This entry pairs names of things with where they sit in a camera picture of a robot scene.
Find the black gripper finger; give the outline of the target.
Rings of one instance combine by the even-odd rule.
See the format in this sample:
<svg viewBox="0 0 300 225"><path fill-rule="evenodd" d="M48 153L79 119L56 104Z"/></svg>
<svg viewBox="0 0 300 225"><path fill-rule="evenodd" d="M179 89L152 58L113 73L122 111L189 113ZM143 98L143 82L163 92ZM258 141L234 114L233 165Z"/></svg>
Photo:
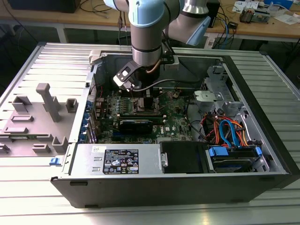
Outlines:
<svg viewBox="0 0 300 225"><path fill-rule="evenodd" d="M144 94L144 107L146 110L153 109L153 95L150 92Z"/></svg>

